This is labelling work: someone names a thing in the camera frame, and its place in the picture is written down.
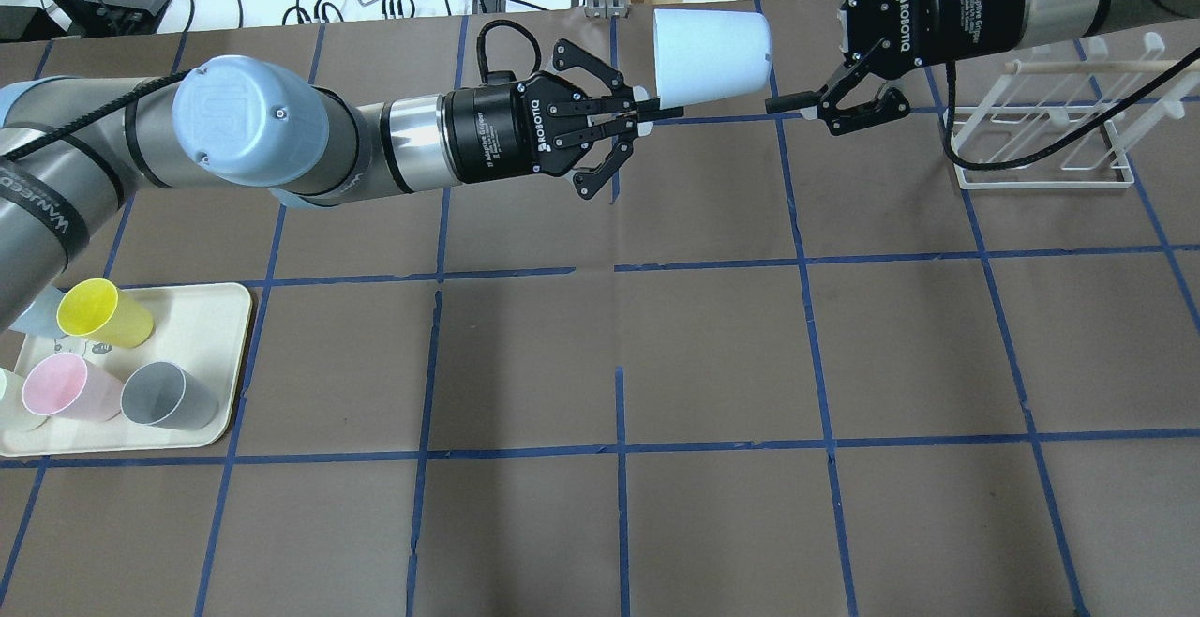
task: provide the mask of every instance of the robotic arm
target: robotic arm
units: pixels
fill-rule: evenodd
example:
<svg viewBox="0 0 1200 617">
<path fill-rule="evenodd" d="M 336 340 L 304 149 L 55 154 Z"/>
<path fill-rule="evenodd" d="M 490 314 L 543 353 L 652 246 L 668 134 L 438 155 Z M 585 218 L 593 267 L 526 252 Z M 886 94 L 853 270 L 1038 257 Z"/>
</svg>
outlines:
<svg viewBox="0 0 1200 617">
<path fill-rule="evenodd" d="M 558 41 L 554 71 L 604 83 L 590 98 L 560 76 L 485 83 L 354 108 L 252 58 L 215 58 L 167 79 L 52 78 L 0 90 L 0 328 L 142 186 L 262 186 L 288 206 L 330 208 L 532 174 L 565 176 L 590 199 L 632 155 L 647 122 L 677 118 L 620 71 Z M 614 138 L 599 167 L 580 167 Z"/>
<path fill-rule="evenodd" d="M 889 83 L 875 100 L 839 108 L 868 74 L 890 82 L 936 62 L 1196 16 L 1200 0 L 845 0 L 845 62 L 820 90 L 767 101 L 767 112 L 802 109 L 832 134 L 845 134 L 910 112 L 904 92 Z"/>
</svg>

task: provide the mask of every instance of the cup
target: cup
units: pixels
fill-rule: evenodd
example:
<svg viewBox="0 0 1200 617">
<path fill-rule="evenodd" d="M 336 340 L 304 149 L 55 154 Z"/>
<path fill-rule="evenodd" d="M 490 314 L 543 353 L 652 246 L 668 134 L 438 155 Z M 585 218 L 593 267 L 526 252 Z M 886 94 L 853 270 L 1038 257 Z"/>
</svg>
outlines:
<svg viewBox="0 0 1200 617">
<path fill-rule="evenodd" d="M 0 369 L 0 431 L 29 432 L 46 423 L 46 417 L 34 415 L 20 400 L 20 388 L 25 378 L 6 369 Z"/>
<path fill-rule="evenodd" d="M 62 302 L 62 290 L 54 287 L 42 289 L 34 302 L 20 313 L 17 322 L 12 323 L 13 331 L 22 331 L 30 336 L 46 336 L 46 339 L 61 339 L 65 336 L 59 329 L 59 304 Z"/>
<path fill-rule="evenodd" d="M 121 413 L 138 425 L 198 430 L 217 413 L 217 397 L 169 361 L 154 361 L 130 375 L 121 390 Z"/>
<path fill-rule="evenodd" d="M 102 423 L 121 411 L 121 382 L 77 353 L 55 353 L 26 375 L 22 400 L 36 415 Z"/>
<path fill-rule="evenodd" d="M 742 11 L 654 11 L 654 84 L 662 108 L 762 90 L 770 76 L 767 18 Z"/>
<path fill-rule="evenodd" d="M 108 280 L 74 284 L 59 304 L 59 327 L 70 336 L 136 348 L 154 331 L 154 317 Z"/>
</svg>

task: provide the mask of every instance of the black label band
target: black label band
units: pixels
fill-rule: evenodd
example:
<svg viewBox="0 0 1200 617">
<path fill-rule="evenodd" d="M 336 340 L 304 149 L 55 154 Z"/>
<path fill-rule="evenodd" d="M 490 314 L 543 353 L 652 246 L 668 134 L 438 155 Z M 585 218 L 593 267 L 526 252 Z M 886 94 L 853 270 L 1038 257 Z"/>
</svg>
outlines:
<svg viewBox="0 0 1200 617">
<path fill-rule="evenodd" d="M 91 235 L 88 233 L 88 223 L 77 208 L 59 194 L 59 191 L 37 180 L 12 161 L 0 161 L 0 198 L 8 199 L 28 211 L 54 234 L 62 245 L 67 263 L 74 260 L 88 245 L 88 238 Z"/>
</svg>

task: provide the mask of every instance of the blue tape grid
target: blue tape grid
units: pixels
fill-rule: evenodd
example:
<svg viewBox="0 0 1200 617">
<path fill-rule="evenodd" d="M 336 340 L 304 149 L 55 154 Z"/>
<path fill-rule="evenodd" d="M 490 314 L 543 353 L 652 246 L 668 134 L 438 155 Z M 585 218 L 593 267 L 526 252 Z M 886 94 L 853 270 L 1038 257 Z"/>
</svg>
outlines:
<svg viewBox="0 0 1200 617">
<path fill-rule="evenodd" d="M 611 26 L 612 36 L 612 52 L 611 60 L 613 65 L 617 64 L 617 40 L 616 40 L 616 23 Z M 466 32 L 467 32 L 467 19 L 462 19 L 462 26 L 460 32 L 460 52 L 458 52 L 458 65 L 455 76 L 455 86 L 460 86 L 462 77 L 463 58 L 466 52 Z M 317 48 L 313 56 L 312 70 L 310 71 L 310 82 L 313 82 L 318 61 L 320 48 L 324 41 L 324 26 L 318 31 Z M 180 66 L 180 61 L 184 54 L 184 48 L 186 44 L 186 36 L 181 37 L 179 48 L 176 49 L 175 60 L 172 66 L 172 71 L 176 71 Z M 42 59 L 38 62 L 35 78 L 42 76 L 42 71 L 48 61 L 49 54 L 52 52 L 53 43 L 48 43 L 42 54 Z M 913 109 L 914 113 L 938 113 L 942 107 L 940 100 L 940 92 L 934 83 L 930 71 L 929 83 L 932 88 L 936 108 L 930 109 Z M 772 90 L 778 95 L 778 86 L 775 84 L 774 76 L 772 76 Z M 1099 89 L 1096 86 L 1093 80 L 1093 90 L 1097 95 L 1100 95 Z M 1187 96 L 1184 101 L 1188 103 L 1196 103 L 1200 101 L 1200 96 Z M 1004 339 L 1006 352 L 1009 354 L 1010 366 L 1013 369 L 1014 378 L 1019 379 L 1020 370 L 1016 363 L 1015 348 L 1012 343 L 1012 336 L 1007 329 L 1007 321 L 1003 317 L 1003 306 L 1000 302 L 998 290 L 995 287 L 995 278 L 990 271 L 990 259 L 994 258 L 1045 258 L 1045 257 L 1063 257 L 1063 254 L 1144 254 L 1144 253 L 1163 253 L 1166 254 L 1171 270 L 1175 274 L 1176 281 L 1180 284 L 1184 302 L 1188 306 L 1188 311 L 1195 322 L 1196 329 L 1200 330 L 1200 315 L 1198 315 L 1196 305 L 1190 289 L 1183 278 L 1182 271 L 1180 270 L 1178 263 L 1176 260 L 1176 252 L 1200 252 L 1200 244 L 1192 245 L 1172 245 L 1166 238 L 1165 229 L 1154 211 L 1151 199 L 1146 193 L 1144 181 L 1138 178 L 1138 191 L 1139 197 L 1142 199 L 1147 215 L 1151 218 L 1151 223 L 1156 229 L 1157 236 L 1159 239 L 1158 246 L 1094 246 L 1094 248 L 1082 248 L 1082 250 L 1015 250 L 1015 251 L 990 251 L 983 244 L 982 233 L 979 232 L 978 220 L 974 216 L 973 206 L 968 193 L 964 193 L 964 206 L 967 208 L 968 220 L 972 224 L 972 232 L 976 235 L 977 250 L 973 251 L 959 251 L 948 253 L 925 253 L 925 254 L 844 254 L 842 257 L 815 257 L 805 258 L 803 254 L 803 242 L 799 236 L 799 228 L 796 218 L 796 202 L 794 196 L 791 190 L 791 174 L 787 168 L 787 146 L 786 139 L 782 133 L 782 122 L 788 120 L 797 120 L 798 114 L 778 114 L 778 116 L 770 116 L 770 114 L 745 114 L 745 116 L 721 116 L 721 118 L 677 118 L 676 120 L 664 121 L 662 125 L 703 125 L 703 122 L 767 122 L 772 121 L 776 125 L 776 136 L 780 142 L 780 156 L 784 167 L 785 175 L 785 187 L 788 197 L 788 210 L 792 215 L 793 222 L 793 240 L 797 245 L 797 258 L 784 258 L 784 259 L 752 259 L 752 260 L 713 260 L 713 262 L 692 262 L 692 263 L 671 263 L 671 264 L 637 264 L 637 265 L 617 265 L 614 271 L 617 272 L 647 272 L 647 271 L 673 271 L 673 270 L 704 270 L 704 268 L 772 268 L 772 266 L 797 266 L 802 276 L 802 287 L 804 288 L 804 301 L 805 301 L 805 317 L 809 322 L 810 329 L 810 343 L 812 345 L 814 360 L 817 364 L 816 372 L 821 377 L 820 369 L 820 351 L 818 340 L 816 340 L 816 327 L 812 318 L 812 306 L 811 298 L 808 293 L 808 271 L 809 265 L 821 265 L 821 264 L 853 264 L 853 263 L 912 263 L 912 262 L 937 262 L 937 260 L 955 260 L 955 259 L 978 259 L 985 266 L 985 276 L 989 283 L 989 292 L 994 301 L 994 308 L 997 312 L 997 321 L 1001 323 L 1002 336 Z M 614 198 L 619 193 L 619 186 L 614 184 Z M 263 280 L 248 280 L 241 281 L 248 287 L 258 287 L 263 289 L 263 299 L 259 304 L 257 311 L 257 319 L 254 323 L 254 331 L 251 337 L 251 345 L 247 354 L 246 375 L 242 385 L 242 403 L 239 405 L 236 413 L 236 419 L 234 427 L 230 431 L 230 447 L 224 457 L 199 457 L 199 456 L 182 456 L 182 457 L 118 457 L 118 459 L 49 459 L 48 456 L 42 456 L 36 460 L 4 460 L 0 461 L 0 469 L 35 469 L 34 485 L 30 490 L 24 515 L 22 517 L 20 526 L 18 527 L 17 537 L 13 541 L 12 550 L 8 555 L 8 561 L 5 565 L 5 571 L 2 579 L 0 579 L 0 605 L 4 604 L 4 598 L 7 593 L 7 588 L 16 568 L 16 563 L 19 556 L 22 543 L 25 538 L 25 533 L 29 527 L 30 519 L 34 514 L 34 508 L 37 503 L 37 497 L 41 490 L 43 477 L 47 469 L 55 468 L 107 468 L 107 467 L 149 467 L 149 466 L 223 466 L 221 489 L 218 490 L 218 498 L 216 510 L 214 513 L 214 522 L 210 531 L 209 545 L 205 552 L 205 562 L 202 571 L 200 589 L 197 594 L 196 612 L 197 616 L 202 615 L 204 611 L 204 600 L 208 591 L 208 581 L 211 574 L 212 558 L 216 550 L 216 541 L 221 527 L 221 516 L 223 514 L 224 502 L 228 495 L 229 477 L 232 474 L 232 468 L 235 465 L 288 465 L 288 463 L 324 463 L 324 462 L 379 462 L 379 461 L 415 461 L 418 463 L 418 484 L 416 493 L 414 495 L 414 520 L 413 520 L 413 537 L 412 537 L 412 556 L 409 559 L 408 570 L 408 615 L 412 615 L 413 594 L 415 591 L 415 573 L 416 573 L 416 544 L 420 538 L 420 511 L 421 504 L 424 502 L 424 485 L 425 485 L 425 466 L 431 460 L 510 460 L 510 459 L 523 459 L 523 457 L 539 457 L 539 456 L 569 456 L 569 455 L 595 455 L 595 454 L 611 454 L 618 456 L 618 507 L 620 511 L 620 575 L 622 575 L 622 615 L 628 617 L 631 612 L 629 603 L 629 523 L 628 523 L 628 484 L 626 484 L 626 460 L 630 454 L 656 454 L 656 453 L 692 453 L 692 451 L 744 451 L 744 450 L 824 450 L 830 456 L 829 472 L 830 472 L 830 485 L 835 486 L 836 479 L 836 462 L 833 459 L 838 448 L 892 448 L 892 447 L 946 447 L 946 445 L 978 445 L 978 444 L 1012 444 L 1012 443 L 1028 443 L 1033 448 L 1034 456 L 1038 463 L 1039 478 L 1043 483 L 1043 489 L 1045 490 L 1048 507 L 1051 510 L 1052 526 L 1055 528 L 1055 537 L 1060 545 L 1060 551 L 1063 556 L 1064 570 L 1068 575 L 1068 582 L 1070 585 L 1070 591 L 1073 600 L 1075 600 L 1076 612 L 1080 615 L 1087 615 L 1087 610 L 1084 606 L 1082 597 L 1080 595 L 1078 580 L 1074 574 L 1074 568 L 1070 561 L 1069 550 L 1067 549 L 1066 538 L 1062 533 L 1062 523 L 1057 513 L 1057 507 L 1054 501 L 1052 489 L 1050 487 L 1049 474 L 1045 468 L 1044 459 L 1042 457 L 1042 443 L 1058 443 L 1058 442 L 1094 442 L 1094 441 L 1132 441 L 1132 439 L 1196 439 L 1200 438 L 1200 427 L 1178 427 L 1178 429 L 1158 429 L 1158 430 L 1115 430 L 1115 431 L 1093 431 L 1093 432 L 1038 432 L 1036 425 L 1032 421 L 1032 413 L 1027 409 L 1025 414 L 1027 417 L 1027 432 L 1016 435 L 971 435 L 971 436 L 942 436 L 942 437 L 863 437 L 863 438 L 836 438 L 833 436 L 832 421 L 828 417 L 828 405 L 824 400 L 824 387 L 823 381 L 818 384 L 818 397 L 821 397 L 822 407 L 822 438 L 818 439 L 797 439 L 797 441 L 776 441 L 776 442 L 694 442 L 694 443 L 649 443 L 649 444 L 628 444 L 625 442 L 624 432 L 624 420 L 625 420 L 625 406 L 624 406 L 624 371 L 618 370 L 617 372 L 617 424 L 618 424 L 618 441 L 616 444 L 592 444 L 592 445 L 569 445 L 569 447 L 542 447 L 542 448 L 524 448 L 524 449 L 499 449 L 499 450 L 446 450 L 446 451 L 432 451 L 428 450 L 428 429 L 432 413 L 432 391 L 433 391 L 433 378 L 436 373 L 437 364 L 437 340 L 440 328 L 440 311 L 442 311 L 442 292 L 438 290 L 434 298 L 434 315 L 433 315 L 433 328 L 431 329 L 431 347 L 430 347 L 430 361 L 427 370 L 427 383 L 426 383 L 426 399 L 425 407 L 422 411 L 422 432 L 421 432 L 421 447 L 416 451 L 382 451 L 382 453 L 349 453 L 349 454 L 310 454 L 310 455 L 236 455 L 236 444 L 240 436 L 241 421 L 245 413 L 245 391 L 247 390 L 253 375 L 254 363 L 257 360 L 258 343 L 262 337 L 263 323 L 265 322 L 266 305 L 269 301 L 270 292 L 272 287 L 280 287 L 280 284 L 337 284 L 337 283 L 377 283 L 377 282 L 409 282 L 409 281 L 437 281 L 439 284 L 446 281 L 455 280 L 478 280 L 478 278 L 492 278 L 493 276 L 545 276 L 545 275 L 568 275 L 575 271 L 575 268 L 522 268 L 521 270 L 497 270 L 497 271 L 472 271 L 472 272 L 446 272 L 445 271 L 445 241 L 446 241 L 446 228 L 449 220 L 449 205 L 450 205 L 450 193 L 445 191 L 443 194 L 442 203 L 442 222 L 439 227 L 438 236 L 438 270 L 436 274 L 418 274 L 408 276 L 308 276 L 308 278 L 288 278 L 288 280 L 275 280 L 275 262 L 278 254 L 278 245 L 282 235 L 283 220 L 286 216 L 286 210 L 281 208 L 278 217 L 276 220 L 275 235 L 272 238 L 271 254 L 268 264 L 266 276 Z M 121 238 L 124 235 L 124 229 L 127 224 L 130 210 L 132 209 L 132 200 L 126 206 L 122 215 L 121 222 L 118 227 L 116 238 L 112 245 L 112 250 L 108 257 L 108 262 L 104 268 L 104 276 L 110 275 L 112 268 L 116 259 L 116 252 L 121 244 Z M 1018 394 L 1020 401 L 1025 402 L 1024 383 L 1018 385 Z M 847 592 L 847 605 L 850 613 L 857 613 L 857 605 L 853 594 L 853 579 L 850 570 L 850 556 L 848 556 L 848 544 L 845 537 L 845 522 L 841 516 L 840 508 L 840 495 L 838 490 L 832 487 L 832 497 L 835 513 L 835 525 L 838 525 L 839 531 L 839 552 L 842 559 L 844 570 L 844 582 L 846 585 Z"/>
</svg>

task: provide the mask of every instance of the tray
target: tray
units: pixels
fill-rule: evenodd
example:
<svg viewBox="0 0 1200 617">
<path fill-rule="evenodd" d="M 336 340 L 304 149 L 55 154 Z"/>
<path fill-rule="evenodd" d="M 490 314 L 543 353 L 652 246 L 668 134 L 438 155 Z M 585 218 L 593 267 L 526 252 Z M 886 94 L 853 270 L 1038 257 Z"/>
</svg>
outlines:
<svg viewBox="0 0 1200 617">
<path fill-rule="evenodd" d="M 0 431 L 0 455 L 184 449 L 221 438 L 229 425 L 253 312 L 250 290 L 227 283 L 127 292 L 154 313 L 155 330 L 145 343 L 124 349 L 76 336 L 26 336 L 17 358 L 17 375 L 29 375 L 38 361 L 56 352 L 78 353 L 121 381 L 150 361 L 173 361 L 216 393 L 218 405 L 212 420 L 202 429 L 185 431 L 137 425 L 124 413 L 103 423 L 49 418 L 32 432 Z"/>
</svg>

